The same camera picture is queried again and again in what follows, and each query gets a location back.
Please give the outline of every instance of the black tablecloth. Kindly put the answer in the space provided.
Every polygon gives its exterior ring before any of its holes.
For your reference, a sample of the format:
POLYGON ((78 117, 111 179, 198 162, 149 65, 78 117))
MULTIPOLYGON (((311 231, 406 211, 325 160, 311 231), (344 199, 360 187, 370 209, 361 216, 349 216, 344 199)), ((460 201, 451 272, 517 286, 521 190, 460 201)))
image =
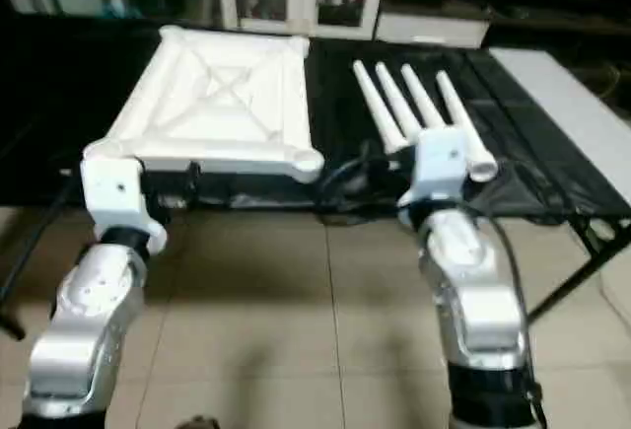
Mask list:
MULTIPOLYGON (((5 29, 2 54, 0 203, 45 204, 88 143, 101 138, 123 106, 160 36, 140 21, 18 18, 5 29)), ((313 39, 306 60, 312 140, 325 174, 379 136, 351 64, 369 72, 382 60, 404 86, 410 63, 445 111, 434 77, 451 75, 478 131, 500 163, 487 184, 468 182, 464 196, 498 216, 629 217, 631 208, 580 150, 485 51, 380 42, 313 39)), ((158 192, 180 194, 185 178, 152 174, 158 192)), ((310 208, 317 189, 291 179, 206 175, 198 203, 232 208, 310 208)), ((381 196, 381 205, 396 197, 381 196)), ((354 199, 345 198, 352 205, 354 199)))

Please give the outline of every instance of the beige floor tile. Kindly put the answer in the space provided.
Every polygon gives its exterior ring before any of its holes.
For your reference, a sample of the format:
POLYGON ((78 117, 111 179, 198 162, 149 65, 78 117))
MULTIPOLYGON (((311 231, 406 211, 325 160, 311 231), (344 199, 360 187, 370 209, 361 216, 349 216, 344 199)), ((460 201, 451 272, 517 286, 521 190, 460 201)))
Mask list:
POLYGON ((0 427, 17 426, 22 415, 23 385, 0 384, 0 427))
POLYGON ((328 230, 343 372, 443 367, 414 238, 396 221, 328 230))
MULTIPOLYGON (((537 377, 551 428, 622 429, 631 424, 623 391, 605 368, 539 371, 537 377)), ((447 427, 451 404, 445 375, 346 376, 343 389, 347 429, 447 427)))
MULTIPOLYGON (((145 389, 144 384, 119 383, 107 412, 106 427, 134 429, 145 389)), ((20 422, 23 391, 21 385, 0 385, 0 427, 3 429, 20 422)))
MULTIPOLYGON (((502 220, 502 225, 515 248, 530 309, 588 259, 587 252, 569 226, 542 227, 518 219, 502 220)), ((482 230, 495 244, 499 269, 510 276, 508 261, 499 240, 490 226, 483 225, 482 230)), ((572 295, 572 301, 599 300, 595 289, 594 282, 590 281, 572 295)))
POLYGON ((450 414, 447 378, 413 372, 345 376, 346 429, 444 429, 450 414))
POLYGON ((627 407, 631 410, 631 365, 613 364, 608 365, 609 375, 617 382, 624 393, 627 407))
POLYGON ((152 379, 336 374, 324 231, 311 216, 209 214, 190 225, 152 379))
MULTIPOLYGON (((545 296, 586 259, 566 227, 504 223, 531 302, 545 296)), ((484 230, 493 237, 487 227, 484 230)), ((342 370, 441 369, 434 305, 417 269, 413 238, 395 221, 328 233, 342 370), (395 359, 389 342, 405 348, 406 358, 395 359)), ((501 253, 499 262, 506 272, 501 253)), ((631 361, 631 338, 594 281, 538 322, 532 339, 536 362, 544 368, 631 361)))
POLYGON ((606 367, 539 371, 537 377, 550 428, 631 427, 624 392, 606 367))
POLYGON ((222 429, 341 429, 336 378, 150 384, 139 429, 174 429, 196 415, 222 429))
MULTIPOLYGON (((172 229, 178 237, 185 233, 172 229)), ((0 334, 0 381, 21 383, 25 380, 31 349, 48 326, 51 301, 63 276, 72 268, 83 244, 92 240, 92 225, 87 222, 60 222, 49 227, 20 278, 10 308, 27 328, 22 342, 0 334)), ((13 263, 14 250, 0 256, 0 275, 13 263)), ((144 380, 149 376, 152 357, 172 292, 176 259, 159 256, 150 267, 146 288, 147 305, 132 325, 125 341, 119 378, 122 381, 144 380)))
MULTIPOLYGON (((588 259, 569 227, 503 223, 516 248, 531 308, 588 259)), ((506 263, 503 256, 501 263, 506 263)), ((594 278, 538 321, 531 337, 539 368, 631 361, 629 333, 602 298, 594 278)))

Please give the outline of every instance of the white cylindrical peg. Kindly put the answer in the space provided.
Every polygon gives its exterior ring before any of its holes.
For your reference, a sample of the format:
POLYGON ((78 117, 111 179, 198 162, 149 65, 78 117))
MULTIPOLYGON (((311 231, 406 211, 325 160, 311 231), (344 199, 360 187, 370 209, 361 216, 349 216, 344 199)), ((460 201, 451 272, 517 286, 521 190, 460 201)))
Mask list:
POLYGON ((407 138, 410 143, 415 143, 418 141, 418 135, 423 128, 416 119, 416 116, 414 116, 414 112, 405 101, 403 94, 396 86, 394 79, 390 76, 386 65, 382 62, 378 62, 375 70, 377 71, 379 81, 382 83, 384 92, 386 92, 387 101, 392 107, 394 117, 398 120, 398 124, 401 125, 405 138, 407 138))
POLYGON ((445 121, 441 117, 441 114, 436 110, 436 106, 427 95, 427 91, 421 84, 421 81, 412 70, 409 64, 405 64, 401 68, 401 74, 405 79, 405 84, 412 94, 412 98, 416 103, 423 120, 425 120, 425 126, 428 128, 442 128, 445 126, 445 121))
POLYGON ((394 123, 392 115, 390 115, 386 104, 384 104, 382 96, 379 95, 375 84, 373 84, 368 72, 366 72, 362 61, 355 61, 353 63, 353 71, 355 72, 355 77, 357 77, 357 82, 359 82, 359 87, 364 94, 366 104, 368 104, 368 109, 371 111, 377 130, 382 137, 382 141, 386 147, 386 153, 394 153, 408 146, 408 143, 401 134, 401 130, 399 130, 396 123, 394 123))
POLYGON ((436 75, 436 80, 441 89, 441 94, 445 99, 447 110, 452 116, 452 120, 464 130, 467 149, 466 162, 469 176, 476 182, 487 182, 491 180, 497 175, 499 170, 495 158, 484 146, 447 72, 439 72, 436 75))

